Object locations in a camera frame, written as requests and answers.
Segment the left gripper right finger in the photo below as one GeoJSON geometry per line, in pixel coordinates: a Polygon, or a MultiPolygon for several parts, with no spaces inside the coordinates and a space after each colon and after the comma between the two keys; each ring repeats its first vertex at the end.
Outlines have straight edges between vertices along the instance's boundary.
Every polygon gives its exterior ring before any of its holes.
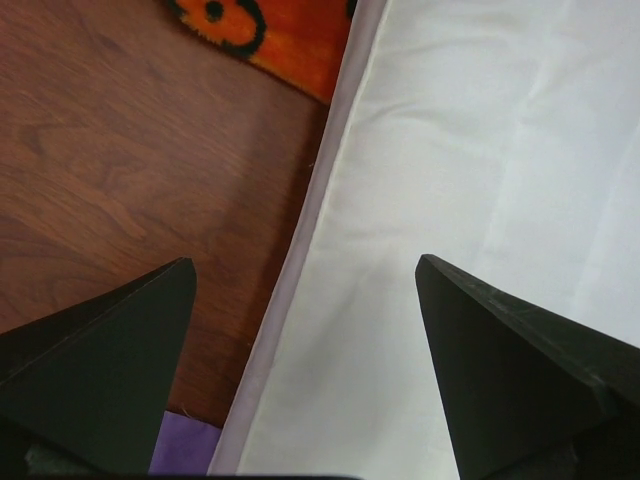
{"type": "Polygon", "coordinates": [[[635,475],[639,351],[434,255],[416,286],[462,475],[635,475]]]}

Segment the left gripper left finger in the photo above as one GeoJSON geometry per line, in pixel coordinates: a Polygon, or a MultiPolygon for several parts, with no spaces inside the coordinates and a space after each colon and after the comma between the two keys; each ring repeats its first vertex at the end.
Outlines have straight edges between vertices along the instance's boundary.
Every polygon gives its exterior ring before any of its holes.
{"type": "Polygon", "coordinates": [[[2,474],[146,474],[195,294],[178,258],[3,333],[2,474]]]}

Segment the cream white pillow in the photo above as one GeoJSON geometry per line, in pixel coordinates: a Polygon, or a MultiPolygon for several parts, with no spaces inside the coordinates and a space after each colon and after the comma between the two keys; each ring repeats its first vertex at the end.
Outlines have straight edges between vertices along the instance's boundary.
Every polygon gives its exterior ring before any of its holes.
{"type": "Polygon", "coordinates": [[[639,5],[362,1],[209,470],[458,475],[415,269],[639,341],[639,5]]]}

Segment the orange black patterned pillowcase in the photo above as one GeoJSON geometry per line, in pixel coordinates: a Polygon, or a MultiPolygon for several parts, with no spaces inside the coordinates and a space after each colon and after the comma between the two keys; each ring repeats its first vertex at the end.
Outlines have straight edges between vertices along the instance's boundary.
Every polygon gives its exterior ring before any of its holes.
{"type": "Polygon", "coordinates": [[[176,0],[185,25],[224,52],[328,105],[357,3],[350,0],[176,0]]]}

